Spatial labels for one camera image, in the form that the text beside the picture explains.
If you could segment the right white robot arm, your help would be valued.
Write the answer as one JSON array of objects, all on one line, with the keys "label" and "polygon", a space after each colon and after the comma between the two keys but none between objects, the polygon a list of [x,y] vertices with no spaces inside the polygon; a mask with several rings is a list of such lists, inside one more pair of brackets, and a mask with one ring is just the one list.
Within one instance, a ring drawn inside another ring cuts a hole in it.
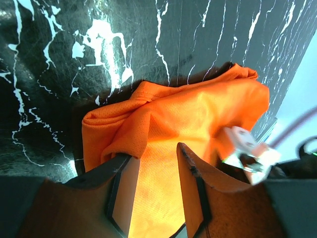
[{"label": "right white robot arm", "polygon": [[277,163],[268,175],[268,179],[316,179],[317,178],[317,150],[306,151],[306,146],[316,141],[312,136],[303,141],[297,148],[298,160]]}]

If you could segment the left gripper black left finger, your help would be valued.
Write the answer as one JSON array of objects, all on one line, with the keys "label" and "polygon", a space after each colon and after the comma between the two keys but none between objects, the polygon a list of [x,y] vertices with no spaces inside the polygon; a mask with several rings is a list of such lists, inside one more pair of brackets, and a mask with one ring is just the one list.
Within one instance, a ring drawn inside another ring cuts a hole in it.
[{"label": "left gripper black left finger", "polygon": [[128,237],[140,160],[117,154],[66,183],[45,179],[18,238]]}]

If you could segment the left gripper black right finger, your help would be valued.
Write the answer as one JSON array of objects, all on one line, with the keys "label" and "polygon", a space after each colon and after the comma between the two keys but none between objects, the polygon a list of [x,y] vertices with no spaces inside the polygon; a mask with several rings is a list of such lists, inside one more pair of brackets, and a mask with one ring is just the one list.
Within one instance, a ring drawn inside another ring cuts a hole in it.
[{"label": "left gripper black right finger", "polygon": [[187,236],[190,238],[285,238],[263,183],[237,180],[177,144]]}]

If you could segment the orange t shirt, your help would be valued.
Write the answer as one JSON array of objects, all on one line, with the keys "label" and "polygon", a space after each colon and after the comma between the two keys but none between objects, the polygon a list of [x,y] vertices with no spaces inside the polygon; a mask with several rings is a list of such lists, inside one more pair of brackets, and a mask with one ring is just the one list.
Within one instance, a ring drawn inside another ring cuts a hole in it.
[{"label": "orange t shirt", "polygon": [[269,88],[255,70],[233,65],[220,76],[180,87],[143,81],[123,102],[82,120],[83,158],[90,171],[125,153],[140,160],[129,237],[168,238],[185,222],[176,147],[188,145],[209,162],[218,132],[251,130],[268,110]]}]

